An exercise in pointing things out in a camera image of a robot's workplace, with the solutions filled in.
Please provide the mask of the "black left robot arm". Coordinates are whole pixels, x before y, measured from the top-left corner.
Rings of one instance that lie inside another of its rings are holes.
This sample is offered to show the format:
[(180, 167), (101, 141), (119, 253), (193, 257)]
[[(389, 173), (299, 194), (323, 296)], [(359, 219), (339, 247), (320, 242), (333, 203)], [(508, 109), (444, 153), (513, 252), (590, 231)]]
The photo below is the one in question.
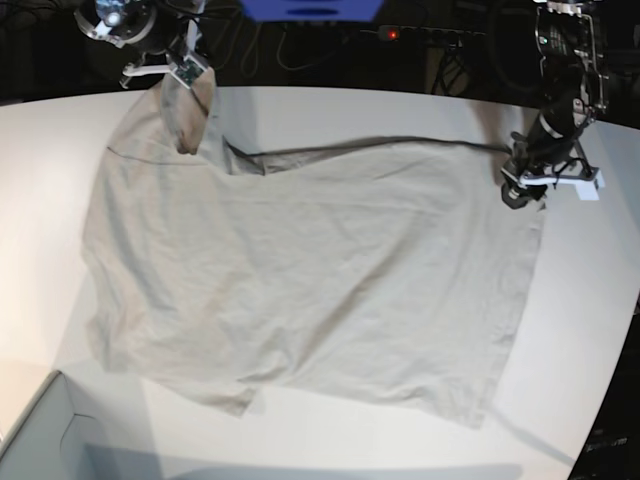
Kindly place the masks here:
[(518, 210), (549, 187), (570, 185), (581, 200), (596, 201), (604, 178), (580, 137), (608, 108), (598, 3), (539, 1), (534, 33), (545, 104), (526, 134), (512, 134), (513, 150), (500, 170), (502, 200)]

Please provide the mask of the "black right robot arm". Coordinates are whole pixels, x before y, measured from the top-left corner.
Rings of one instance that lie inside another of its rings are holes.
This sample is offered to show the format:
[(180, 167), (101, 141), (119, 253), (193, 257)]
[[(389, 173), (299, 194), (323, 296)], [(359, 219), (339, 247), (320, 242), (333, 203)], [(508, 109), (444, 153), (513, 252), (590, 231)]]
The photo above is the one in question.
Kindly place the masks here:
[(74, 18), (90, 39), (141, 54), (182, 53), (196, 45), (190, 19), (166, 1), (83, 1)]

